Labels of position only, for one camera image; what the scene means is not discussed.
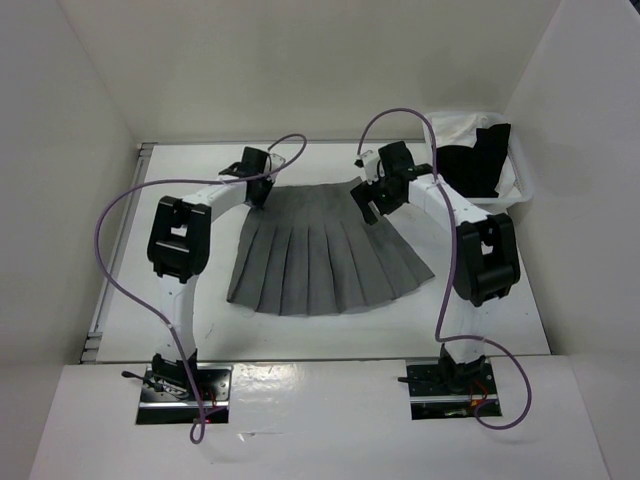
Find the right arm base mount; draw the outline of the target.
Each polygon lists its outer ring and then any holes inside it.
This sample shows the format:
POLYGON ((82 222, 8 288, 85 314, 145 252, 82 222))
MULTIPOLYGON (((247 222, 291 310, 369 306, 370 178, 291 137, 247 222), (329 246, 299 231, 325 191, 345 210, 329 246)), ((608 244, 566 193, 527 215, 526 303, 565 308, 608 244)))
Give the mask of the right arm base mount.
POLYGON ((439 420, 473 418, 477 407, 480 417, 501 417, 493 369, 486 362, 480 371, 461 386, 450 387, 434 359, 408 361, 398 382, 408 387, 411 418, 439 420))

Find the white plastic basket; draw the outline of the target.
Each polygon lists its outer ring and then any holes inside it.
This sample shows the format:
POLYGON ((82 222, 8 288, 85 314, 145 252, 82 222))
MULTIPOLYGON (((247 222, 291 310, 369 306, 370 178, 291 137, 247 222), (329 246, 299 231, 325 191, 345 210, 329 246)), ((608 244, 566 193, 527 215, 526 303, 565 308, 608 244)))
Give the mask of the white plastic basket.
MULTIPOLYGON (((463 145, 472 147, 476 142, 476 129, 509 123, 502 114, 482 111, 428 112, 424 116, 434 129, 439 147, 463 145)), ((528 202, 533 196, 527 161, 514 130, 511 130, 508 155, 502 168, 497 198, 469 198, 489 211, 507 209, 516 203, 528 202)))

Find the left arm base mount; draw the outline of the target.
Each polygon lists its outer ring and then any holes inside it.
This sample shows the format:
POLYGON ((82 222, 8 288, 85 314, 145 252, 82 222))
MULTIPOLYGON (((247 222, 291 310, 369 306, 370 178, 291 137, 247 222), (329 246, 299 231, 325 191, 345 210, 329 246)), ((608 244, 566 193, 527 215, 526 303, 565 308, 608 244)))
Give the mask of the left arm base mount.
MULTIPOLYGON (((226 424, 233 367, 223 364, 198 365, 196 386, 203 403, 207 424, 226 424)), ((198 403, 190 386, 177 386, 156 377, 151 367, 143 374, 127 370, 123 378, 140 382, 137 425, 192 424, 199 419, 198 403)))

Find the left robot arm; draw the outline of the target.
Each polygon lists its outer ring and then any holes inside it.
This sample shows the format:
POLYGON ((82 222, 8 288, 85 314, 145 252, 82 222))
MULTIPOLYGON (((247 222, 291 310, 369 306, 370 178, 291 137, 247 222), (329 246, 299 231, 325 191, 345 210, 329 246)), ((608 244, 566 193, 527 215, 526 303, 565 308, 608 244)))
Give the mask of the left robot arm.
POLYGON ((159 200, 147 257, 159 278, 160 312, 168 321, 169 337, 152 358, 152 372, 176 399, 190 398, 199 386, 195 289, 210 258, 212 224, 237 206, 263 206, 285 163, 275 153, 247 147, 241 160, 220 171, 212 185, 159 200))

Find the black skirt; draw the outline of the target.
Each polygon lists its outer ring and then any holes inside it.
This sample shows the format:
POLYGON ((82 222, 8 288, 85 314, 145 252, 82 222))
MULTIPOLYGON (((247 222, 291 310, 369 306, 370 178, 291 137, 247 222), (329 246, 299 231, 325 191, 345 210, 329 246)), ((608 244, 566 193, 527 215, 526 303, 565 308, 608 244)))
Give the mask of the black skirt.
POLYGON ((472 147, 447 145, 437 149, 439 174, 466 198, 497 198, 502 168, 508 155, 509 123, 476 129, 472 147))

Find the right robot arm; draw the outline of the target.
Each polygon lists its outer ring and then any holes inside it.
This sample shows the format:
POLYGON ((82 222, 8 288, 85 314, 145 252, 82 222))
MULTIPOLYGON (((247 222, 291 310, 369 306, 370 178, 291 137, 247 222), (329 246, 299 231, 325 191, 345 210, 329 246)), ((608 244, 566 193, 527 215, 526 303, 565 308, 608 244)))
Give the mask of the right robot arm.
POLYGON ((438 381, 459 393, 480 375, 487 340, 480 335, 482 308, 510 293, 521 277, 511 218, 471 203, 429 164, 418 165, 403 141, 359 151, 363 180, 351 196, 373 225, 405 204, 419 208, 450 234, 446 286, 436 320, 440 343, 438 381))

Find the white skirt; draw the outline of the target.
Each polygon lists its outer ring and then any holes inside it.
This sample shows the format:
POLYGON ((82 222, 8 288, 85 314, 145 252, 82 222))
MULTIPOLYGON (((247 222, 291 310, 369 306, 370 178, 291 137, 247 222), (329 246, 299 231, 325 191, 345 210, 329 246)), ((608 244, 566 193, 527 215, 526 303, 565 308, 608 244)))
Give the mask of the white skirt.
POLYGON ((493 112, 435 112, 440 174, 477 204, 513 204, 527 197, 525 161, 507 119, 493 112))

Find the grey pleated skirt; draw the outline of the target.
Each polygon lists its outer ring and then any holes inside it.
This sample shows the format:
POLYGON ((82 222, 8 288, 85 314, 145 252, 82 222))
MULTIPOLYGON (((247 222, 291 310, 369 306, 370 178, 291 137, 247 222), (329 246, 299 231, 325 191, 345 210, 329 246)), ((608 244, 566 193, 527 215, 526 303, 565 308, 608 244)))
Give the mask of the grey pleated skirt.
POLYGON ((274 188, 245 218, 227 301, 278 316, 357 313, 433 279, 387 219, 364 221, 351 196, 360 182, 274 188))

